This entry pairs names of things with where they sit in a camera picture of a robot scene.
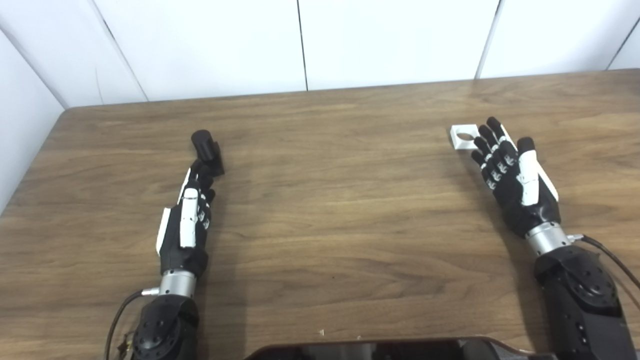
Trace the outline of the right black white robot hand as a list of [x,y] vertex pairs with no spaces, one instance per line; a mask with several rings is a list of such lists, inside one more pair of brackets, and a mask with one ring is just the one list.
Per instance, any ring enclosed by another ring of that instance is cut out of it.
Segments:
[[478,128],[471,159],[501,210],[506,226],[522,239],[542,224],[560,224],[558,191],[538,161],[532,137],[513,141],[493,116]]

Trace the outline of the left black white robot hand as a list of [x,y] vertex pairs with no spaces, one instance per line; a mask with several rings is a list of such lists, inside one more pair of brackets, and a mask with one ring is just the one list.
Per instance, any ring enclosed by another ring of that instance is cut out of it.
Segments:
[[208,266],[206,243],[215,198],[212,184],[211,169],[205,162],[194,160],[185,174],[177,202],[162,210],[155,245],[161,275],[186,271],[199,278]]

